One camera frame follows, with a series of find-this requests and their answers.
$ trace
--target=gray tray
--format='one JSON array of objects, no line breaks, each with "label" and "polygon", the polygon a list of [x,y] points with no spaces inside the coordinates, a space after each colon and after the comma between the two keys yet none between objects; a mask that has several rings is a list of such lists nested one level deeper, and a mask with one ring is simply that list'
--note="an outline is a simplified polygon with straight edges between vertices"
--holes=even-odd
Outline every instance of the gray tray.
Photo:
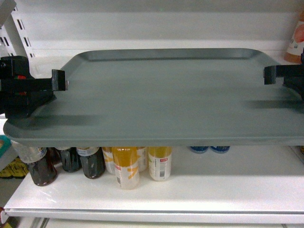
[{"label": "gray tray", "polygon": [[304,144],[301,98],[264,85],[277,64],[251,49],[85,52],[63,67],[68,91],[4,132],[49,147]]}]

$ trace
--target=white packaging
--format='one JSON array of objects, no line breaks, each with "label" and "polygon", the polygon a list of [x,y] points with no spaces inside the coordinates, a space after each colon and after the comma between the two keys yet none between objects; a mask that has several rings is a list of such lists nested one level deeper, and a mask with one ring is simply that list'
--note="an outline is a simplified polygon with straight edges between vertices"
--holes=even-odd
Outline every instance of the white packaging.
[{"label": "white packaging", "polygon": [[171,174],[171,154],[165,158],[156,158],[149,154],[149,173],[156,181],[165,181]]},{"label": "white packaging", "polygon": [[148,150],[147,147],[137,149],[139,172],[144,171],[148,167]]},{"label": "white packaging", "polygon": [[117,182],[122,189],[133,189],[139,183],[138,162],[128,167],[115,165]]},{"label": "white packaging", "polygon": [[105,168],[108,170],[110,174],[115,175],[115,165],[114,165],[114,159],[112,152],[104,151],[104,162],[105,162]]}]

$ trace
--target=black clamp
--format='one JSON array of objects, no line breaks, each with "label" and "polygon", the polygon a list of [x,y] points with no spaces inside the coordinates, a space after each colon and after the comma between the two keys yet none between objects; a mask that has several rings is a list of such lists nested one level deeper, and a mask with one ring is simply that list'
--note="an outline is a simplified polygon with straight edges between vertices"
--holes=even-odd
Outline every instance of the black clamp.
[{"label": "black clamp", "polygon": [[65,72],[52,70],[51,78],[35,79],[28,58],[0,59],[0,114],[6,118],[27,118],[39,106],[54,98],[53,91],[67,90]]},{"label": "black clamp", "polygon": [[299,65],[276,65],[264,68],[264,84],[276,83],[277,77],[283,77],[283,85],[295,90],[304,100],[304,49]]}]

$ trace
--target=juice bottle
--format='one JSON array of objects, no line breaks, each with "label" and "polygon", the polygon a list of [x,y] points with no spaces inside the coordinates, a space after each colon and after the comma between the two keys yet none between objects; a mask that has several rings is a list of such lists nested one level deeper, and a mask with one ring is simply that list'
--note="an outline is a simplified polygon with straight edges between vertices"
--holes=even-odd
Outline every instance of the juice bottle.
[{"label": "juice bottle", "polygon": [[148,153],[150,176],[156,181],[165,181],[171,174],[172,148],[148,147]]},{"label": "juice bottle", "polygon": [[76,150],[87,178],[95,179],[105,172],[105,160],[101,147],[76,147]]},{"label": "juice bottle", "polygon": [[112,147],[117,182],[122,189],[133,189],[139,183],[136,147]]},{"label": "juice bottle", "polygon": [[64,171],[75,172],[81,169],[81,161],[75,147],[56,147],[55,149],[60,155]]},{"label": "juice bottle", "polygon": [[301,54],[304,48],[304,11],[300,14],[294,34],[284,56],[284,60],[292,63],[301,63]]},{"label": "juice bottle", "polygon": [[46,147],[27,147],[15,141],[11,142],[20,159],[26,163],[36,185],[45,186],[56,179],[57,171]]},{"label": "juice bottle", "polygon": [[102,147],[104,153],[105,168],[110,174],[115,175],[115,166],[111,147]]},{"label": "juice bottle", "polygon": [[136,147],[136,149],[137,149],[139,172],[142,172],[148,167],[148,148]]}]

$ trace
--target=dark bottle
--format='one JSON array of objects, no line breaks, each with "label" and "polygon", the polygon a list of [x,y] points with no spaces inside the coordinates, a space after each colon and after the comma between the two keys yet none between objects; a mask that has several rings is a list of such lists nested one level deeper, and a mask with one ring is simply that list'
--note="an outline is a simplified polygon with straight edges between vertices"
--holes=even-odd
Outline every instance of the dark bottle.
[{"label": "dark bottle", "polygon": [[105,160],[101,147],[77,147],[82,169],[87,178],[95,179],[105,171]]},{"label": "dark bottle", "polygon": [[52,163],[51,154],[47,148],[43,148],[47,152],[43,158],[37,162],[27,163],[34,183],[38,186],[45,186],[52,183],[57,177],[57,171]]},{"label": "dark bottle", "polygon": [[56,147],[62,162],[62,168],[67,172],[81,169],[81,161],[75,147]]},{"label": "dark bottle", "polygon": [[47,148],[50,151],[52,162],[54,165],[61,163],[60,155],[58,150],[56,150],[55,147],[48,147]]},{"label": "dark bottle", "polygon": [[11,142],[20,159],[26,163],[36,185],[45,186],[56,179],[57,171],[46,147],[27,147],[14,141]]}]

